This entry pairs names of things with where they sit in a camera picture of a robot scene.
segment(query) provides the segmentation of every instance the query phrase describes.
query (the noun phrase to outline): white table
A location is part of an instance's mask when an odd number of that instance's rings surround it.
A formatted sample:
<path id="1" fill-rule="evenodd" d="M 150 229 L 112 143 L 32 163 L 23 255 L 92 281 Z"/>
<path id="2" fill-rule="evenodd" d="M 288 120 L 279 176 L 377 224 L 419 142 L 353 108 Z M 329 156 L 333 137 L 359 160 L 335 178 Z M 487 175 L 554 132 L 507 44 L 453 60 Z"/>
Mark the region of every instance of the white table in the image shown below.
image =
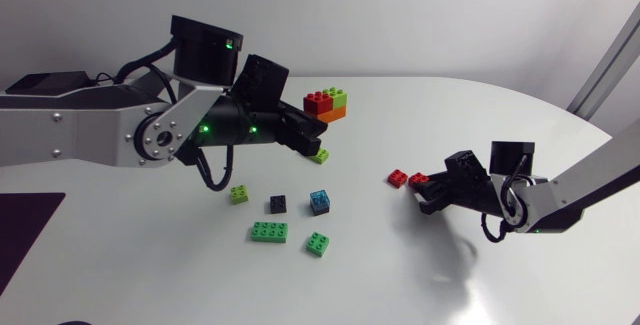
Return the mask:
<path id="1" fill-rule="evenodd" d="M 322 136 L 317 165 L 272 145 L 236 148 L 231 186 L 208 190 L 193 167 L 119 169 L 62 161 L 0 169 L 0 192 L 67 193 L 0 297 L 2 324 L 623 324 L 640 313 L 640 187 L 588 209 L 560 235 L 487 241 L 480 214 L 425 216 L 399 168 L 444 170 L 492 140 L 535 141 L 549 178 L 609 136 L 550 104 L 444 78 L 292 78 L 283 99 L 349 93 L 347 117 Z M 220 177 L 222 149 L 206 151 Z M 331 212 L 313 217 L 309 193 Z M 285 194 L 288 212 L 268 214 Z M 286 244 L 254 243 L 254 221 L 289 224 Z M 497 222 L 490 223 L 497 231 Z M 304 249 L 330 237 L 324 257 Z"/>

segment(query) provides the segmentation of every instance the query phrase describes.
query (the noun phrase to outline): green lego brick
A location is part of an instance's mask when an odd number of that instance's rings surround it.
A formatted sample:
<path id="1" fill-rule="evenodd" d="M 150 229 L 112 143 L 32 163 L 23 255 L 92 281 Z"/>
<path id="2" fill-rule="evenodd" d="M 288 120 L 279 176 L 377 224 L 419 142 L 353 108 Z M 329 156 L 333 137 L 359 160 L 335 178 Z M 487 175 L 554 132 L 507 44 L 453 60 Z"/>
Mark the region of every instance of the green lego brick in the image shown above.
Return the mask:
<path id="1" fill-rule="evenodd" d="M 289 226 L 286 223 L 265 223 L 256 221 L 251 230 L 251 240 L 261 242 L 287 242 Z"/>
<path id="2" fill-rule="evenodd" d="M 333 108 L 338 109 L 347 106 L 347 93 L 342 89 L 329 88 L 322 90 L 323 93 L 329 94 L 333 98 Z"/>
<path id="3" fill-rule="evenodd" d="M 309 156 L 309 159 L 317 162 L 318 164 L 322 164 L 323 162 L 327 161 L 327 159 L 329 158 L 329 151 L 320 148 L 320 150 L 318 150 L 318 153 L 315 154 L 314 156 Z"/>
<path id="4" fill-rule="evenodd" d="M 327 246 L 329 246 L 329 238 L 314 232 L 307 242 L 307 251 L 322 256 L 324 251 L 327 250 Z"/>
<path id="5" fill-rule="evenodd" d="M 233 204 L 239 204 L 245 201 L 249 201 L 249 192 L 244 185 L 231 188 L 231 202 Z"/>

